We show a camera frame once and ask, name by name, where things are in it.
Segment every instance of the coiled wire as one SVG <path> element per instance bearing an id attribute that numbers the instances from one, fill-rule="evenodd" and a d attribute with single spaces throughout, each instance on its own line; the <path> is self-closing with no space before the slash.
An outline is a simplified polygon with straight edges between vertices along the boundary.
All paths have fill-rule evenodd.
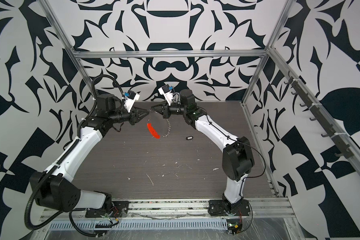
<path id="1" fill-rule="evenodd" d="M 165 119 L 167 121 L 167 133 L 162 135 L 162 137 L 168 137 L 169 136 L 169 133 L 171 131 L 171 123 L 169 122 L 168 118 Z"/>

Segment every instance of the wooden tabletop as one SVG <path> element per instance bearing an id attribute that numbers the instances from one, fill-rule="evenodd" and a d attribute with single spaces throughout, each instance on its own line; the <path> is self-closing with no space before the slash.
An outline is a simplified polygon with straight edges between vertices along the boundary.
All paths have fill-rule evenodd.
<path id="1" fill-rule="evenodd" d="M 138 102 L 149 108 L 154 103 Z M 208 115 L 228 132 L 254 141 L 239 102 L 200 102 Z M 92 149 L 77 171 L 73 184 L 79 189 L 112 194 L 113 198 L 215 198 L 226 187 L 221 167 L 222 152 L 204 134 L 187 125 L 182 116 L 171 116 L 170 135 L 153 138 L 151 123 L 158 134 L 167 132 L 167 122 L 158 113 L 150 113 L 134 126 L 125 122 L 121 132 L 110 129 Z M 253 151 L 255 165 L 250 176 L 263 168 Z M 265 175 L 247 179 L 244 197 L 271 197 Z"/>

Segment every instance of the patterned backdrop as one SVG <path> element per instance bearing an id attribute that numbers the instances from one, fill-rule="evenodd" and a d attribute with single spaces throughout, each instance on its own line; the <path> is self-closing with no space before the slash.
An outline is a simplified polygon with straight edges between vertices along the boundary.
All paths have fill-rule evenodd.
<path id="1" fill-rule="evenodd" d="M 360 146 L 360 1 L 298 0 L 276 50 Z M 360 238 L 360 177 L 269 59 L 247 106 L 307 238 Z"/>
<path id="2" fill-rule="evenodd" d="M 103 58 L 83 59 L 91 77 L 101 73 L 113 75 L 125 92 L 140 94 L 139 101 L 163 101 L 158 89 L 165 84 L 176 92 L 191 89 L 199 100 L 241 100 L 259 57 L 203 58 Z M 120 97 L 111 80 L 96 85 L 100 93 Z"/>
<path id="3" fill-rule="evenodd" d="M 92 104 L 38 3 L 0 0 L 0 239 L 30 232 L 29 177 L 58 158 Z M 33 223 L 42 209 L 33 207 Z"/>
<path id="4" fill-rule="evenodd" d="M 76 50 L 264 49 L 285 0 L 53 0 Z"/>

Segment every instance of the red object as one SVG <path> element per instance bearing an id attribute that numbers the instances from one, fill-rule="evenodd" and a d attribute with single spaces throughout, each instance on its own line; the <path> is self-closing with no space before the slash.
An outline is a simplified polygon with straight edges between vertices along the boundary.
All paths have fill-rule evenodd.
<path id="1" fill-rule="evenodd" d="M 149 132 L 152 134 L 152 136 L 154 136 L 157 139 L 160 138 L 160 135 L 157 134 L 156 130 L 154 129 L 154 127 L 151 126 L 150 123 L 147 123 L 147 127 L 148 127 Z"/>

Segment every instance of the black mounting plate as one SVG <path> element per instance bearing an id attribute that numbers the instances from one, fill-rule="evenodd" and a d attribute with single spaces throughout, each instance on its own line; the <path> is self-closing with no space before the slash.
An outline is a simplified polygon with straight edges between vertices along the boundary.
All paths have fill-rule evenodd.
<path id="1" fill-rule="evenodd" d="M 128 206 L 129 206 L 129 202 L 128 201 L 112 201 L 113 206 L 115 206 L 117 208 L 112 210 L 112 215 L 110 217 L 120 217 L 120 215 L 125 212 L 128 212 Z M 100 209 L 89 209 L 87 210 L 85 217 L 86 218 L 95 218 L 95 217 L 101 217 L 101 215 L 104 215 L 105 212 L 103 210 Z"/>
<path id="2" fill-rule="evenodd" d="M 113 210 L 111 217 L 120 217 L 123 212 L 128 213 L 128 201 L 112 201 L 112 203 L 117 208 L 117 210 L 119 210 L 119 212 L 117 212 L 117 210 Z"/>
<path id="3" fill-rule="evenodd" d="M 209 200 L 208 213 L 211 216 L 227 216 L 228 214 L 239 216 L 241 212 L 243 216 L 249 216 L 250 205 L 248 200 L 241 199 L 240 201 L 240 204 L 238 204 L 234 209 L 230 210 L 224 200 Z"/>

